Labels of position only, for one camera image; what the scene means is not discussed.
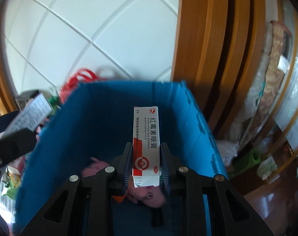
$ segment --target erythromycin eye ointment box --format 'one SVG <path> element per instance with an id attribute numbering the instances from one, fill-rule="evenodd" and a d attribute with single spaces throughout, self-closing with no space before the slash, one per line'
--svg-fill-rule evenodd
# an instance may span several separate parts
<path id="1" fill-rule="evenodd" d="M 159 186 L 160 137 L 157 106 L 134 108 L 133 178 L 135 187 Z"/>

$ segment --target white box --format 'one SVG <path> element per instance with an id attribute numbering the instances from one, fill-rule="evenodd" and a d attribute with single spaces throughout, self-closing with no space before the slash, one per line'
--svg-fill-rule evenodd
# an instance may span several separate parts
<path id="1" fill-rule="evenodd" d="M 159 186 L 160 136 L 157 106 L 134 108 L 133 178 L 135 187 Z"/>
<path id="2" fill-rule="evenodd" d="M 4 135 L 11 134 L 18 130 L 27 128 L 31 131 L 39 126 L 53 108 L 43 93 L 37 95 L 20 113 L 13 119 L 5 130 Z"/>

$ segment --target red label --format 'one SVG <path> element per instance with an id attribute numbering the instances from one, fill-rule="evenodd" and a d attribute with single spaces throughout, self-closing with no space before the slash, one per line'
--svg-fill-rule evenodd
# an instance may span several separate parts
<path id="1" fill-rule="evenodd" d="M 136 161 L 142 157 L 142 141 L 134 137 L 133 142 L 133 176 L 142 176 L 142 170 L 136 167 Z"/>

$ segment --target white wall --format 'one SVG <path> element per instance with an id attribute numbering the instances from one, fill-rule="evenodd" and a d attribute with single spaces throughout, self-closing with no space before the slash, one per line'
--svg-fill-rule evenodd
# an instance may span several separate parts
<path id="1" fill-rule="evenodd" d="M 62 85 L 78 68 L 170 80 L 178 0 L 7 0 L 4 36 L 17 92 Z"/>

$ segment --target red plastic bag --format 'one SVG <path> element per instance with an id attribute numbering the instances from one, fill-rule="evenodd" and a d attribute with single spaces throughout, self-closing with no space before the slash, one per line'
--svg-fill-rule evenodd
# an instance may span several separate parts
<path id="1" fill-rule="evenodd" d="M 80 82 L 93 82 L 96 80 L 104 80 L 104 78 L 98 77 L 94 72 L 87 68 L 79 69 L 61 88 L 59 93 L 61 102 L 63 104 L 66 102 L 69 95 L 77 88 Z"/>

